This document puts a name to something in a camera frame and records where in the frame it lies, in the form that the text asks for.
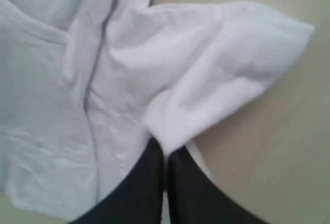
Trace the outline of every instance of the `crumpled fabric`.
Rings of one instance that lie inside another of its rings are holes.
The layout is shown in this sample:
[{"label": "crumpled fabric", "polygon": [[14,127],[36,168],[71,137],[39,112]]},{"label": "crumpled fabric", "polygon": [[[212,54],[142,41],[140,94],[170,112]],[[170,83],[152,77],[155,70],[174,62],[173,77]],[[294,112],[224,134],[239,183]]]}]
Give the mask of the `crumpled fabric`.
[{"label": "crumpled fabric", "polygon": [[33,17],[0,0],[0,182],[15,206],[70,220],[150,136],[169,155],[261,95],[314,31],[255,2],[72,0],[55,22],[53,1]]}]

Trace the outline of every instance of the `white fabric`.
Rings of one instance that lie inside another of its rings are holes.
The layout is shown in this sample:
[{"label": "white fabric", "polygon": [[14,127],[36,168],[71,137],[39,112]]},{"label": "white fabric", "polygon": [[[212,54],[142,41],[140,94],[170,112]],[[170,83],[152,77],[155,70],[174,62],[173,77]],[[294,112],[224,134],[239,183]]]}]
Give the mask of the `white fabric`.
[{"label": "white fabric", "polygon": [[254,2],[42,2],[65,14],[0,0],[0,182],[66,219],[124,179],[150,133],[168,155],[262,94],[314,30]]},{"label": "white fabric", "polygon": [[112,0],[29,1],[0,0],[0,188],[73,219],[97,203],[84,98]]}]

